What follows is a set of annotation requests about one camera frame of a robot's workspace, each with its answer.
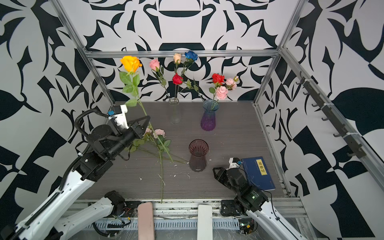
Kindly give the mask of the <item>blue rose stem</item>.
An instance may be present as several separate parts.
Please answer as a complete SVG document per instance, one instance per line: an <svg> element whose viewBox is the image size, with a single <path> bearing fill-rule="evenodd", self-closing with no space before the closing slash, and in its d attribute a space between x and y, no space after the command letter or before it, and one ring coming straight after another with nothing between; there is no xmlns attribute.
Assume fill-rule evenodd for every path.
<svg viewBox="0 0 384 240"><path fill-rule="evenodd" d="M178 68L178 74L179 74L180 76L182 76L183 78L184 78L186 72L189 70L189 68L190 68L190 67L195 63L195 61L197 61L197 59L198 59L198 55L197 55L195 52L191 51L191 50L189 50L188 52L186 52L186 53L184 54L184 56L185 56L185 59L183 60L183 59L181 58L181 64L179 65L179 68Z"/></svg>

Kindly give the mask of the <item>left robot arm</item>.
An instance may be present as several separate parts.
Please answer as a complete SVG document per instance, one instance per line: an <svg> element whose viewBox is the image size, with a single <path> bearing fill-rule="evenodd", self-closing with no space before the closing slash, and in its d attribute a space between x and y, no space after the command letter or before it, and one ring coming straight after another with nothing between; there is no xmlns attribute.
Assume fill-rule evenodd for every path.
<svg viewBox="0 0 384 240"><path fill-rule="evenodd" d="M101 218L120 217L125 199L110 191L96 203L63 219L63 214L113 165L116 157L142 139L150 116L127 121L125 105L107 114L91 109L74 121L75 128L88 141L86 149L65 171L59 187L32 214L16 226L1 231L4 240L66 240Z"/></svg>

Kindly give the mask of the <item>dark pink glass vase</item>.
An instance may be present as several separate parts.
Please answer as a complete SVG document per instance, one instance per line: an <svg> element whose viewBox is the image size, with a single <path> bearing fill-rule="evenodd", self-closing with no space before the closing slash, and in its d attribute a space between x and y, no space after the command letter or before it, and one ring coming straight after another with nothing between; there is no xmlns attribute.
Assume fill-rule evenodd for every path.
<svg viewBox="0 0 384 240"><path fill-rule="evenodd" d="M193 140L189 145L191 154L189 165L194 172L202 172L207 166L206 155L209 152L207 142L202 139Z"/></svg>

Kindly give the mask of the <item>red rose stem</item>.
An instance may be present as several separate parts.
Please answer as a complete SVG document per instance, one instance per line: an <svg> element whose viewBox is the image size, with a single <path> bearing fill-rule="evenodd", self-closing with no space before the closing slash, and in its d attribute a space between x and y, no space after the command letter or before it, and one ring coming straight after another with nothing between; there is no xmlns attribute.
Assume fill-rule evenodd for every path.
<svg viewBox="0 0 384 240"><path fill-rule="evenodd" d="M176 73L173 78L172 82L175 85L175 98L178 98L179 88L181 85L185 84L186 88L189 90L194 90L197 92L199 98L203 98L203 95L200 93L200 87L197 86L197 84L193 84L188 80L187 82L184 82L184 78L180 76L178 73Z"/></svg>
<svg viewBox="0 0 384 240"><path fill-rule="evenodd" d="M213 74L213 87L209 88L209 92L213 94L213 99L223 101L227 98L228 90L225 87L225 77L219 74Z"/></svg>

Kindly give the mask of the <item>clear glass vase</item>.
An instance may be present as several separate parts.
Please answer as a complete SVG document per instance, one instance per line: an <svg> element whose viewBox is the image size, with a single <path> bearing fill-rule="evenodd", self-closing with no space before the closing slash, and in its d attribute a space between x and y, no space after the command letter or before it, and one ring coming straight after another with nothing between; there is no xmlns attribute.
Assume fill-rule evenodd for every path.
<svg viewBox="0 0 384 240"><path fill-rule="evenodd" d="M169 99L170 106L170 120L173 125L177 125L182 120L182 113L180 109L180 102L178 98L170 98Z"/></svg>

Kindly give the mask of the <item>cream peach rose stem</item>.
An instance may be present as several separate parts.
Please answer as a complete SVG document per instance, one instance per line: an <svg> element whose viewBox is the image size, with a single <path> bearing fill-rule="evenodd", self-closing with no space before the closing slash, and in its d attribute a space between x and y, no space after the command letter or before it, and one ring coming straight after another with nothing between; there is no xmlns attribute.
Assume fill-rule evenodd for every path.
<svg viewBox="0 0 384 240"><path fill-rule="evenodd" d="M181 76L178 74L178 68L179 65L181 64L181 54L174 54L174 64L175 64L175 75L173 76L173 83L175 85L175 98L178 98L178 89L179 86L182 84Z"/></svg>

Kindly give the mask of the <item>blue purple glass vase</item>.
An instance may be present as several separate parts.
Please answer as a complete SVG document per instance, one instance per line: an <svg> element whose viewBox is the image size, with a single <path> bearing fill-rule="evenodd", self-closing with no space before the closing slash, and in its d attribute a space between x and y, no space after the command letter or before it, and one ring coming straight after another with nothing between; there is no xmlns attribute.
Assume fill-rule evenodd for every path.
<svg viewBox="0 0 384 240"><path fill-rule="evenodd" d="M216 127L216 111L219 104L215 100L206 100L203 103L204 113L201 119L201 128L204 131L212 131Z"/></svg>

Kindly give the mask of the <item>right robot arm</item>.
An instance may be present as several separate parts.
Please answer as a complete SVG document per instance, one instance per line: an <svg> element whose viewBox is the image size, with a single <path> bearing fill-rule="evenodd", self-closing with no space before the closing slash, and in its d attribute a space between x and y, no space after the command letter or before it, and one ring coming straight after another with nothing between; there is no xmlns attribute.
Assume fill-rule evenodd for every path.
<svg viewBox="0 0 384 240"><path fill-rule="evenodd" d="M275 240L304 240L275 208L272 198L252 186L238 168L213 168L214 178L235 193L235 213L247 215Z"/></svg>

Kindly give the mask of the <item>pink rose stem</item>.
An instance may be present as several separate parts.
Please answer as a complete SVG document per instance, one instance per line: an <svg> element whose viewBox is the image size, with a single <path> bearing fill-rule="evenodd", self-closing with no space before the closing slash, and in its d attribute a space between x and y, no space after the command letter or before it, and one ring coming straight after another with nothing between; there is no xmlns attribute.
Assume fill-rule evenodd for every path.
<svg viewBox="0 0 384 240"><path fill-rule="evenodd" d="M164 67L161 66L159 60L157 59L151 60L149 67L155 75L155 78L159 81L160 85L164 88L167 98L170 99L171 97L167 89L168 82L164 77Z"/></svg>

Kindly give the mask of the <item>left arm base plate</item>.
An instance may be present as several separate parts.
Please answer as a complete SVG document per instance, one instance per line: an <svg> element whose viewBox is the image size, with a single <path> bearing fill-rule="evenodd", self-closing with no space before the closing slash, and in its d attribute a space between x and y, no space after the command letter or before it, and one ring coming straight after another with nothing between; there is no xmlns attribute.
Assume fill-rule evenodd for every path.
<svg viewBox="0 0 384 240"><path fill-rule="evenodd" d="M137 208L141 201L125 201L122 212L119 214L121 218L131 218L137 216Z"/></svg>

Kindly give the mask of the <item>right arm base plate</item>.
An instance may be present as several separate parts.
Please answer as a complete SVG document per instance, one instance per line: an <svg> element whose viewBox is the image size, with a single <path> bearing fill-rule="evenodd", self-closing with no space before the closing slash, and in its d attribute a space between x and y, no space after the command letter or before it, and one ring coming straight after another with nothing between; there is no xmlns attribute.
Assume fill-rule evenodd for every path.
<svg viewBox="0 0 384 240"><path fill-rule="evenodd" d="M220 214L224 217L243 216L245 215L245 208L237 200L221 200Z"/></svg>

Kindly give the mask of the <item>pink spray roses bunch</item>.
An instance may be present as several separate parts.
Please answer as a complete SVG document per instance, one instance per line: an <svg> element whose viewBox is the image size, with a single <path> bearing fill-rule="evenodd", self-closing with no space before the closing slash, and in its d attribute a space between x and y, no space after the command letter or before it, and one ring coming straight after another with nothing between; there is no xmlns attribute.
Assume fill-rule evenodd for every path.
<svg viewBox="0 0 384 240"><path fill-rule="evenodd" d="M225 76L219 74L213 74L213 84L214 84L214 99L217 101L224 101L230 91L233 91L237 88L240 78L235 76L234 78L226 79Z"/></svg>

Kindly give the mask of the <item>orange rose stem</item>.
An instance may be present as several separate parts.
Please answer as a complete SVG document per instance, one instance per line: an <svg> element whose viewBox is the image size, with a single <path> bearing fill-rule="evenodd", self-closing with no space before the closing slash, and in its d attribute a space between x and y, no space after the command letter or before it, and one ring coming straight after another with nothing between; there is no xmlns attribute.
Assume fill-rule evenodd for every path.
<svg viewBox="0 0 384 240"><path fill-rule="evenodd" d="M142 67L142 63L137 57L125 56L121 60L121 63L124 67L124 71L119 73L120 80L124 83L122 92L130 94L132 97L125 103L127 107L133 108L139 105L143 110L145 116L148 116L147 111L141 101L139 83L141 82L141 77L138 72L139 68Z"/></svg>

